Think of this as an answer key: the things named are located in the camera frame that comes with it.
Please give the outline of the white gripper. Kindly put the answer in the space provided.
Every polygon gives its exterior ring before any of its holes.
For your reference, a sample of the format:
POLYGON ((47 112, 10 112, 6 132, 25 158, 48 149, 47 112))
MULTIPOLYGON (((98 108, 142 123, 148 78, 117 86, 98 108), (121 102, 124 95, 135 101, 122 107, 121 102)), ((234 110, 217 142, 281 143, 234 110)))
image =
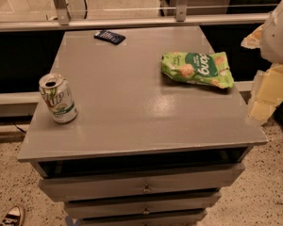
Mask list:
POLYGON ((283 102, 283 0, 264 25, 242 40, 241 46, 247 49, 261 46, 261 56, 274 63, 266 72, 257 72, 248 102, 247 118, 253 122, 266 122, 283 102))

